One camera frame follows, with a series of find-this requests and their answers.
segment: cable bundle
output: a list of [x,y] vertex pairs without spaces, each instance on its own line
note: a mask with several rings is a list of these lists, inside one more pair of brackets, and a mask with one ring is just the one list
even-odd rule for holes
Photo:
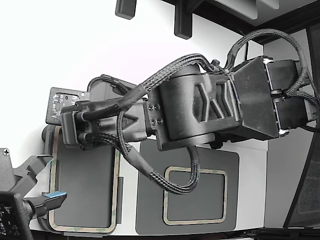
[[[131,145],[125,142],[124,134],[123,134],[123,118],[124,118],[125,112],[129,108],[131,108],[145,94],[152,91],[154,88],[158,87],[164,81],[169,80],[173,74],[177,73],[178,71],[180,71],[181,69],[187,66],[198,64],[207,73],[212,73],[212,74],[231,73],[235,64],[236,56],[240,48],[245,44],[247,44],[250,40],[256,37],[265,36],[265,35],[276,35],[278,37],[285,39],[296,49],[298,53],[299,60],[301,62],[301,67],[302,67],[301,72],[296,82],[285,92],[286,97],[287,98],[292,98],[292,97],[304,98],[310,103],[312,103],[318,110],[320,110],[320,97],[318,95],[317,89],[315,87],[313,79],[308,70],[307,61],[305,59],[305,56],[302,52],[302,48],[299,45],[299,43],[293,37],[291,37],[290,35],[282,31],[275,30],[275,29],[261,29],[261,30],[253,31],[243,36],[232,46],[231,50],[227,55],[227,61],[224,68],[219,66],[219,61],[217,60],[214,60],[212,61],[212,63],[209,63],[209,61],[201,54],[189,54],[171,62],[170,64],[168,64],[167,66],[165,66],[164,68],[162,68],[161,70],[159,70],[158,72],[150,76],[148,79],[146,79],[144,82],[142,82],[141,84],[139,84],[138,86],[136,86],[130,91],[125,89],[124,86],[120,85],[121,90],[124,90],[126,92],[126,94],[120,100],[118,100],[113,105],[110,105],[104,109],[92,111],[92,112],[85,112],[83,114],[83,119],[87,121],[117,116],[117,124],[116,124],[117,136],[107,134],[107,133],[97,133],[97,134],[91,133],[86,135],[86,140],[88,142],[93,142],[93,143],[102,142],[102,143],[112,144],[115,148],[117,148],[121,152],[124,158],[131,165],[133,165],[137,170],[139,170],[141,173],[147,176],[150,180],[152,180],[153,182],[155,182],[157,185],[159,185],[161,188],[163,188],[168,192],[171,192],[174,194],[185,194],[185,193],[191,192],[196,187],[199,181],[199,175],[200,175],[200,165],[199,165],[199,156],[198,156],[197,148],[195,146],[187,147],[187,150],[190,155],[190,161],[191,161],[191,173],[190,173],[189,182],[184,186],[170,182],[169,180],[161,176],[159,173],[157,173],[143,159],[143,157],[137,152],[137,150],[135,150],[134,147],[132,147]],[[299,91],[299,88],[301,87],[301,84],[305,77],[308,77],[310,79],[310,83],[313,87],[315,97],[306,92]],[[302,128],[311,132],[320,132],[318,128],[314,128],[310,126],[304,126]]]

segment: bracket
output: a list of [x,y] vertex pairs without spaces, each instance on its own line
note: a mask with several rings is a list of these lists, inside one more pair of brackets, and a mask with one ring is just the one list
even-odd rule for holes
[[174,11],[174,35],[192,37],[193,12],[204,0],[177,0]]
[[30,156],[21,166],[12,168],[10,153],[0,154],[0,192],[15,192],[23,198],[37,183],[36,176],[53,159],[51,155]]
[[137,0],[117,0],[115,15],[130,20],[136,14],[136,5]]

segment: blue tab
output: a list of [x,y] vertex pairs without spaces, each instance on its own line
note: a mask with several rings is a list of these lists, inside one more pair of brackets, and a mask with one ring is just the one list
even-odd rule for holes
[[50,198],[50,199],[53,199],[53,198],[57,198],[57,197],[60,197],[60,196],[63,196],[63,195],[66,195],[67,193],[64,192],[64,191],[55,191],[55,192],[50,192],[50,193],[47,193],[43,196],[47,197],[47,198]]

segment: black bracket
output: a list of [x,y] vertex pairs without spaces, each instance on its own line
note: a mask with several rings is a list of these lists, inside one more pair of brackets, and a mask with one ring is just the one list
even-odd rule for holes
[[192,37],[194,10],[204,0],[177,0],[174,12],[174,35],[183,39]]
[[132,19],[136,14],[137,0],[117,0],[115,15],[124,19]]

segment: rectangular frame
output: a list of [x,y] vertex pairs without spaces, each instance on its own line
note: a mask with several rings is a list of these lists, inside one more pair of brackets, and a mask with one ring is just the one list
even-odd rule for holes
[[[53,140],[53,150],[52,156],[53,161],[51,163],[50,172],[50,185],[49,191],[52,193],[56,190],[56,170],[57,170],[57,154],[58,154],[58,139],[60,126],[54,129],[54,140]],[[55,224],[55,211],[51,210],[49,212],[49,224],[51,228],[58,232],[75,232],[75,233],[100,233],[108,234],[116,228],[117,221],[117,195],[118,195],[118,178],[119,178],[119,166],[120,166],[120,153],[118,150],[115,151],[114,157],[114,171],[113,171],[113,192],[112,192],[112,216],[111,225],[106,228],[101,227],[76,227],[76,226],[58,226]]]
[[[170,166],[165,171],[165,178],[169,180],[169,174],[171,171],[178,172],[191,172],[190,167],[180,167],[180,166]],[[227,215],[227,191],[228,191],[228,175],[223,170],[213,170],[213,169],[200,169],[201,174],[221,174],[224,176],[224,194],[223,194],[223,215],[219,219],[209,219],[209,220],[169,220],[168,219],[168,201],[169,192],[164,191],[163,198],[163,221],[167,225],[195,225],[195,224],[216,224],[222,223],[226,219]]]

